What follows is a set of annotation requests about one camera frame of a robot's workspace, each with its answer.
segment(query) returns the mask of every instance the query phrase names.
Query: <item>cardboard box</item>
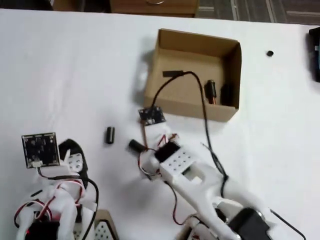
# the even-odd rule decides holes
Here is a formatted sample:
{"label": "cardboard box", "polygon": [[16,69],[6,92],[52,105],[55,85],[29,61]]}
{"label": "cardboard box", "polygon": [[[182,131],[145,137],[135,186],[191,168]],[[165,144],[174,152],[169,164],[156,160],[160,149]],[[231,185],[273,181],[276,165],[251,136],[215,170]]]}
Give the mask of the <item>cardboard box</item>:
{"label": "cardboard box", "polygon": [[[192,71],[200,78],[203,92],[208,80],[215,81],[216,105],[204,99],[208,119],[227,122],[239,109],[241,62],[241,46],[236,40],[160,29],[144,92],[144,106],[151,106],[158,89],[170,79],[163,77],[163,71]],[[156,105],[165,113],[203,118],[198,83],[190,74],[167,85]]]}

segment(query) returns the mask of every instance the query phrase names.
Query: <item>white tablecloth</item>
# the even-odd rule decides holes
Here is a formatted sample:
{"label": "white tablecloth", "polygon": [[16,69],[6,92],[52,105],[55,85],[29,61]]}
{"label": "white tablecloth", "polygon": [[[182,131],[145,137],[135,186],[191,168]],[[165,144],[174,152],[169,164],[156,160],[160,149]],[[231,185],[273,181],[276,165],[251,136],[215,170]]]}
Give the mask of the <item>white tablecloth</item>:
{"label": "white tablecloth", "polygon": [[[310,72],[311,26],[0,9],[1,239],[14,239],[13,215],[35,173],[25,167],[21,135],[51,131],[82,146],[100,208],[111,212],[122,240],[169,240],[180,231],[171,190],[142,179],[126,150],[142,139],[137,110],[160,28],[241,43],[240,110],[228,123],[209,123],[213,148],[230,176],[309,240],[319,238],[320,83]],[[201,119],[166,118],[209,159]],[[116,128],[109,147],[108,126]],[[180,198],[177,212],[182,220],[193,210]]]}

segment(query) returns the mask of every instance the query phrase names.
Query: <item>black cable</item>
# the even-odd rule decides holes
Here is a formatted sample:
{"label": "black cable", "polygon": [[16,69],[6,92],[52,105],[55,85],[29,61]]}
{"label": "black cable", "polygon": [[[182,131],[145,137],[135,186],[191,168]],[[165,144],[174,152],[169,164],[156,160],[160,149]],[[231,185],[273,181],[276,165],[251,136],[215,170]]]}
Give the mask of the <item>black cable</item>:
{"label": "black cable", "polygon": [[41,177],[43,178],[46,178],[48,180],[68,180],[68,179],[80,179],[82,180],[83,182],[88,182],[88,183],[91,183],[95,189],[95,203],[96,203],[96,209],[95,211],[93,212],[93,215],[92,215],[92,218],[91,218],[91,221],[83,235],[83,238],[82,240],[85,240],[89,234],[89,231],[91,229],[91,227],[93,226],[94,222],[95,222],[95,218],[96,218],[96,215],[97,215],[97,209],[98,209],[98,205],[99,205],[99,189],[98,189],[98,186],[97,184],[91,180],[90,178],[88,177],[84,177],[84,176],[78,176],[78,175],[62,175],[62,176],[54,176],[54,177],[47,177],[47,176],[44,176],[42,173],[41,173],[41,169],[38,167],[37,168],[38,170],[38,173]]}
{"label": "black cable", "polygon": [[223,179],[222,179],[222,185],[221,185],[221,189],[220,189],[220,194],[221,197],[224,198],[224,188],[226,185],[227,180],[229,179],[229,176],[227,175],[224,167],[222,166],[221,162],[219,161],[217,155],[214,153],[214,151],[212,150],[212,145],[211,145],[211,140],[210,140],[210,135],[209,135],[209,127],[208,127],[208,118],[207,118],[207,110],[206,110],[206,104],[205,104],[205,99],[204,99],[204,93],[203,93],[203,87],[202,84],[200,82],[199,77],[193,72],[193,71],[185,71],[182,73],[177,74],[176,76],[170,78],[168,81],[166,81],[160,88],[159,90],[156,92],[152,104],[151,104],[151,108],[153,108],[156,104],[156,100],[158,95],[160,94],[160,92],[165,88],[165,86],[167,86],[169,83],[171,83],[173,80],[182,77],[184,75],[188,75],[191,74],[192,76],[195,77],[198,86],[199,86],[199,90],[200,90],[200,94],[201,94],[201,102],[202,102],[202,111],[203,111],[203,119],[204,119],[204,128],[205,128],[205,135],[206,135],[206,139],[208,142],[208,149],[211,153],[211,157],[213,159],[213,162],[216,166],[216,168],[218,169],[218,171],[223,175]]}
{"label": "black cable", "polygon": [[304,240],[307,240],[305,235],[300,232],[298,229],[296,229],[294,226],[292,226],[289,222],[287,222],[282,216],[280,216],[278,213],[270,209],[270,212],[273,213],[278,219],[280,219],[282,222],[284,222],[289,228],[291,228],[293,231],[295,231],[297,234],[299,234]]}

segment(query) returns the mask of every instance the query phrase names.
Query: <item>carpet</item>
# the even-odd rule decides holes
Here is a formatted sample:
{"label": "carpet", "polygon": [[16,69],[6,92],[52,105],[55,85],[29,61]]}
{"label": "carpet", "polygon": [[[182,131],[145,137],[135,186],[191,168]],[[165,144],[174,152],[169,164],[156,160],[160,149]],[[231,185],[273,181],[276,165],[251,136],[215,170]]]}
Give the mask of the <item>carpet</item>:
{"label": "carpet", "polygon": [[320,25],[320,0],[199,0],[196,17]]}

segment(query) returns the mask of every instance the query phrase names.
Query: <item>circuit board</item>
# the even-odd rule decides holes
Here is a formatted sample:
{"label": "circuit board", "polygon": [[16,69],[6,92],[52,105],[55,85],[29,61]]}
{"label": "circuit board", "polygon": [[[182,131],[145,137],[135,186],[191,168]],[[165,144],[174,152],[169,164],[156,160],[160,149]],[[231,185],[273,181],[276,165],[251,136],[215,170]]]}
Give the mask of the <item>circuit board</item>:
{"label": "circuit board", "polygon": [[22,145],[27,169],[59,166],[59,150],[56,134],[23,135]]}
{"label": "circuit board", "polygon": [[159,106],[140,109],[139,114],[145,126],[164,123],[166,121],[162,109]]}

